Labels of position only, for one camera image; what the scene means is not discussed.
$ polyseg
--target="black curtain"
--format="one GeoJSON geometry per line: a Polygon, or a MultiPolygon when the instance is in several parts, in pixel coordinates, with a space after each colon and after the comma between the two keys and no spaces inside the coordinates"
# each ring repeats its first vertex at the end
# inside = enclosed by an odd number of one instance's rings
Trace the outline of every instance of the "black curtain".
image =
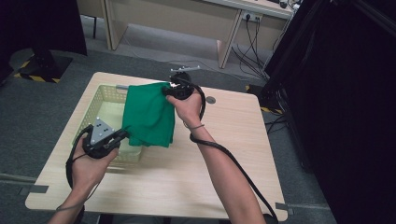
{"type": "Polygon", "coordinates": [[[300,51],[282,58],[282,48],[289,48],[283,42],[266,70],[271,78],[281,76],[273,87],[281,84],[288,95],[304,151],[338,223],[396,220],[396,3],[372,2],[327,4],[300,51]]]}
{"type": "Polygon", "coordinates": [[[76,0],[1,0],[0,70],[20,49],[57,49],[87,55],[76,0]]]}

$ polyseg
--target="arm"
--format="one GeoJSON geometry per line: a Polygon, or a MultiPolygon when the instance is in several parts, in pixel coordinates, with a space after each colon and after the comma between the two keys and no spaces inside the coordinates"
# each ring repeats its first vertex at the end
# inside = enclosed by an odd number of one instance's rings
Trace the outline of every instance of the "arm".
{"type": "MultiPolygon", "coordinates": [[[[166,98],[175,106],[178,116],[188,127],[201,125],[199,111],[201,96],[192,96],[179,101],[173,96],[166,98]]],[[[191,129],[192,135],[201,140],[215,142],[205,127],[191,129]]],[[[250,185],[233,161],[222,151],[198,144],[210,174],[213,186],[232,223],[265,223],[262,210],[250,185]]]]}
{"type": "MultiPolygon", "coordinates": [[[[103,179],[107,166],[117,157],[118,153],[119,151],[114,149],[108,156],[102,159],[96,160],[89,156],[83,156],[73,163],[73,189],[60,206],[60,210],[49,220],[49,223],[74,223],[85,200],[90,195],[92,189],[103,179]]],[[[73,158],[83,154],[85,153],[82,149],[81,138],[78,141],[73,158]]]]}

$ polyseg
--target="power outlet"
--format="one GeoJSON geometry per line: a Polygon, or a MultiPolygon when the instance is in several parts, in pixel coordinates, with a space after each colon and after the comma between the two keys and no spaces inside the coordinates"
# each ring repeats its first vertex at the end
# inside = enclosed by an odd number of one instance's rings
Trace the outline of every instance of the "power outlet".
{"type": "Polygon", "coordinates": [[[244,16],[242,17],[242,20],[247,21],[248,20],[248,18],[247,18],[248,15],[250,16],[249,21],[254,21],[254,22],[262,21],[262,14],[256,13],[256,12],[251,12],[251,11],[245,11],[244,16]]]}

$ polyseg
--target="black stand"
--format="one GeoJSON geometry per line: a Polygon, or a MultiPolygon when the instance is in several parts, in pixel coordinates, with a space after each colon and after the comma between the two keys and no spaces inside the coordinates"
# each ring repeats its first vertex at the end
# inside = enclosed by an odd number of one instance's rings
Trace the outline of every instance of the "black stand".
{"type": "Polygon", "coordinates": [[[270,97],[263,96],[261,86],[255,86],[255,85],[249,84],[247,93],[257,96],[257,99],[259,99],[260,107],[265,107],[265,108],[274,109],[274,110],[281,109],[275,95],[272,95],[270,97]]]}
{"type": "Polygon", "coordinates": [[[52,56],[49,50],[39,52],[35,52],[23,64],[18,71],[19,75],[22,78],[34,81],[58,83],[73,59],[63,56],[52,56]]]}

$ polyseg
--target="forearm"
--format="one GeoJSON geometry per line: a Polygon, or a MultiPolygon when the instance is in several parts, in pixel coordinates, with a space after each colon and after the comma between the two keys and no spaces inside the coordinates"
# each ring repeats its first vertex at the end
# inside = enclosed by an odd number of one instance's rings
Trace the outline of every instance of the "forearm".
{"type": "Polygon", "coordinates": [[[60,210],[52,216],[49,224],[74,223],[90,192],[89,189],[73,189],[59,207],[60,210]]]}
{"type": "MultiPolygon", "coordinates": [[[[192,135],[200,140],[215,142],[205,127],[191,130],[192,135]]],[[[198,144],[205,159],[210,178],[216,193],[232,223],[265,223],[259,203],[249,183],[222,151],[198,144]]]]}

